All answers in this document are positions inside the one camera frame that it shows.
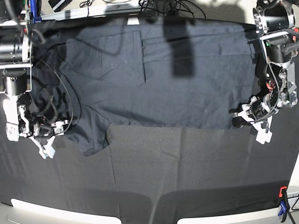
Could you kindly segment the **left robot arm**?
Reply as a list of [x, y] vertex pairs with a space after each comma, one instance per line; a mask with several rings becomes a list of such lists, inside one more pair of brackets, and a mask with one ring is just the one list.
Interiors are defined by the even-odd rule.
[[298, 103], [292, 61], [299, 49], [299, 30], [292, 8], [298, 4], [297, 0], [259, 0], [253, 8], [256, 34], [266, 62], [263, 70], [266, 92], [242, 104], [234, 112], [233, 122], [237, 127], [253, 126], [257, 131], [256, 141], [261, 144], [271, 140], [273, 115]]

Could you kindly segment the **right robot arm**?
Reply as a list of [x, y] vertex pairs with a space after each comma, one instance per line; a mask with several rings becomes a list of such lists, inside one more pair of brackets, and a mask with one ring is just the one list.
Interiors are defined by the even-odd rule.
[[37, 29], [28, 26], [42, 21], [40, 0], [2, 0], [0, 2], [0, 92], [6, 116], [6, 135], [9, 141], [30, 139], [44, 158], [53, 158], [55, 138], [63, 135], [71, 121], [58, 117], [53, 96], [48, 91], [47, 104], [38, 110], [31, 97], [33, 89], [33, 34], [39, 45], [45, 38]]

